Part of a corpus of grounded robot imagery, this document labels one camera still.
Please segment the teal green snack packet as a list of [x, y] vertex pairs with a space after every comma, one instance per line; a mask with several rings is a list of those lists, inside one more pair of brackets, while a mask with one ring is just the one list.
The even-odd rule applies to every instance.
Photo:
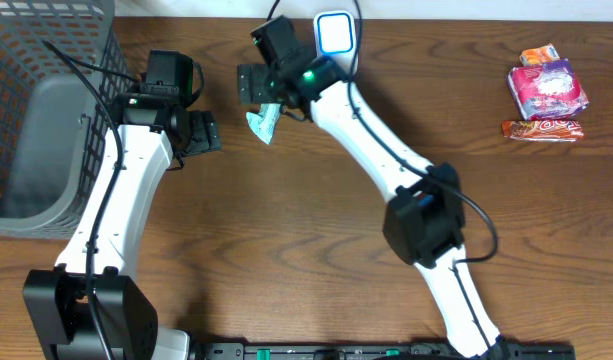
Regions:
[[282, 109], [280, 104], [265, 103], [260, 105], [258, 112], [246, 113], [249, 128], [266, 145], [272, 142], [276, 124], [282, 116]]

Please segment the red brown snack packet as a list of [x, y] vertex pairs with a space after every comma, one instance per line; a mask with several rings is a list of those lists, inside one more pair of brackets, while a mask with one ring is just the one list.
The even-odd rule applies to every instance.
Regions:
[[573, 120], [504, 121], [506, 138], [536, 142], [576, 142], [585, 138], [582, 126]]

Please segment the orange tissue pack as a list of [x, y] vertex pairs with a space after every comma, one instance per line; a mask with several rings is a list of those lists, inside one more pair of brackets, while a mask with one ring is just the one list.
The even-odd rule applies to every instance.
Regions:
[[561, 57], [554, 45], [549, 43], [538, 48], [523, 50], [519, 59], [523, 66], [532, 66], [558, 61]]

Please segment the pink purple snack bag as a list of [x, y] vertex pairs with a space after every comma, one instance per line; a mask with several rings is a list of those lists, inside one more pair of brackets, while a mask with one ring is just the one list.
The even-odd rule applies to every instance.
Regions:
[[507, 75], [507, 84], [525, 121], [568, 118], [589, 105], [568, 59], [515, 67]]

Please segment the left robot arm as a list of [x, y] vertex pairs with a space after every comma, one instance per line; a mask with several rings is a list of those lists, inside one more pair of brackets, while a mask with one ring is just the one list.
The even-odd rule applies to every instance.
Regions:
[[23, 299], [48, 359], [197, 359], [191, 336], [160, 326], [137, 285], [145, 222], [173, 162], [221, 148], [192, 58], [153, 50], [141, 80], [98, 102], [108, 125], [103, 161], [82, 219], [50, 270], [32, 270]]

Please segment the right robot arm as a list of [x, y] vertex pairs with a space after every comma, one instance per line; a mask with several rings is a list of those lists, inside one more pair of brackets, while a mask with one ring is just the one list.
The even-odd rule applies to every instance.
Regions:
[[299, 108], [368, 174], [385, 203], [383, 234], [393, 252], [424, 278], [450, 345], [466, 358], [490, 358], [500, 332], [476, 290], [462, 229], [470, 206], [488, 230], [490, 217], [460, 190], [457, 171], [409, 148], [370, 108], [355, 82], [362, 28], [345, 11], [321, 13], [315, 45], [297, 38], [285, 16], [251, 31], [260, 64], [238, 68], [246, 105]]

